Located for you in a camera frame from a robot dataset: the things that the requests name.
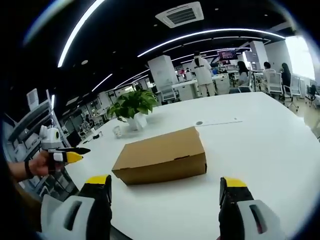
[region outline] green plant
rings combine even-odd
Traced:
[[[157,104],[155,95],[147,90],[137,90],[125,93],[118,97],[117,102],[107,109],[107,115],[115,115],[119,121],[125,122],[122,118],[134,118],[135,114],[148,114],[152,112]]]

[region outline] ceiling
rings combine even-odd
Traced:
[[[18,16],[16,24],[20,41],[28,26],[46,9],[49,1],[33,2],[31,7],[22,8],[24,14]],[[265,0],[200,0],[204,20],[169,28],[156,19],[155,15],[192,1],[161,0],[155,3],[150,0],[105,0],[84,23],[71,44],[63,66],[58,68],[60,55],[70,33],[94,2],[73,1],[56,14],[27,46],[19,49],[13,63],[14,74],[9,76],[8,86],[11,101],[7,112],[15,120],[18,121],[28,111],[26,93],[34,88],[38,89],[40,99],[46,97],[45,89],[55,94],[55,111],[61,116],[67,109],[76,108],[79,101],[85,103],[95,94],[110,90],[146,70],[147,62],[157,56],[166,54],[175,59],[194,51],[239,47],[252,40],[239,38],[242,36],[268,39],[271,43],[280,39],[256,32],[207,33],[172,42],[137,57],[163,42],[212,29],[247,28],[268,31],[286,21],[277,8]],[[293,31],[287,28],[275,33],[286,37],[292,35]],[[177,46],[181,47],[163,53]],[[189,59],[191,58],[186,57],[173,64],[178,66]],[[81,65],[84,60],[88,60],[88,63]],[[82,98],[110,74],[112,76],[93,94]],[[79,99],[74,104],[66,106],[68,100],[78,96]]]

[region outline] ceiling air conditioner vent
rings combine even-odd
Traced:
[[[200,2],[192,2],[171,8],[155,16],[169,28],[175,28],[184,24],[203,20],[204,14]]]

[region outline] white flower pot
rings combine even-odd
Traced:
[[[146,115],[138,112],[134,115],[134,118],[126,118],[130,129],[133,131],[140,131],[147,125]]]

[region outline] brown cardboard box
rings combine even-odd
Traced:
[[[127,185],[188,178],[207,171],[195,127],[126,144],[112,172]]]

